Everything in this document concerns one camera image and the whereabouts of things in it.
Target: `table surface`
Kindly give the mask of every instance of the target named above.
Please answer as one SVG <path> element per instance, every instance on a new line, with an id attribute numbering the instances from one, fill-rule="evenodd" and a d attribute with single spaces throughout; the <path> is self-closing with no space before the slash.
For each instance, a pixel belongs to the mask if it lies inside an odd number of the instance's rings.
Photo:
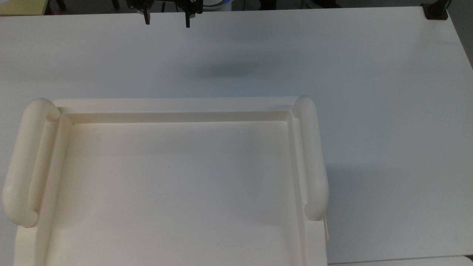
<path id="1" fill-rule="evenodd" d="M 473 266 L 473 262 L 467 257 L 459 256 L 357 262 L 343 266 Z"/>
<path id="2" fill-rule="evenodd" d="M 48 0 L 9 0 L 0 3 L 0 16 L 43 15 Z"/>
<path id="3" fill-rule="evenodd" d="M 34 98 L 311 96 L 329 263 L 473 254 L 473 71 L 422 8 L 0 18 L 0 182 Z M 0 260 L 15 226 L 0 212 Z"/>

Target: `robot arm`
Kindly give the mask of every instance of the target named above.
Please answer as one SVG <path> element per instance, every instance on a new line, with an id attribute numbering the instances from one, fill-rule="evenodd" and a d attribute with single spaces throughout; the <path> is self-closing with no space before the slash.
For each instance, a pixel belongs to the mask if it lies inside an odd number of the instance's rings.
<path id="1" fill-rule="evenodd" d="M 149 9 L 153 5 L 155 0 L 126 0 L 128 8 L 136 9 L 140 14 L 145 17 L 145 22 L 149 25 Z M 185 26 L 189 28 L 191 26 L 190 19 L 195 17 L 195 14 L 202 14 L 203 0 L 165 0 L 165 2 L 173 2 L 180 7 L 185 13 Z"/>

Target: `black bracket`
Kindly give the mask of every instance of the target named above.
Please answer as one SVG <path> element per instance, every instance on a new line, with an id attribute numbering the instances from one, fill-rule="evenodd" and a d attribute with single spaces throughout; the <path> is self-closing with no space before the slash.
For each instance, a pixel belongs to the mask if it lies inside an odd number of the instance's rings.
<path id="1" fill-rule="evenodd" d="M 449 0 L 437 0 L 433 4 L 421 4 L 424 8 L 424 14 L 426 19 L 431 20 L 447 20 L 448 13 L 447 5 Z"/>

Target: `cream plastic tray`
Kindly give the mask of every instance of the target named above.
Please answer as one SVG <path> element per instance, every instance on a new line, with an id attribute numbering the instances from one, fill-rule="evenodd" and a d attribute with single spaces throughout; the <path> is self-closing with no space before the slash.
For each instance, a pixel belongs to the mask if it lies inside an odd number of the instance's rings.
<path id="1" fill-rule="evenodd" d="M 2 198 L 15 266 L 327 264 L 309 97 L 37 99 Z"/>

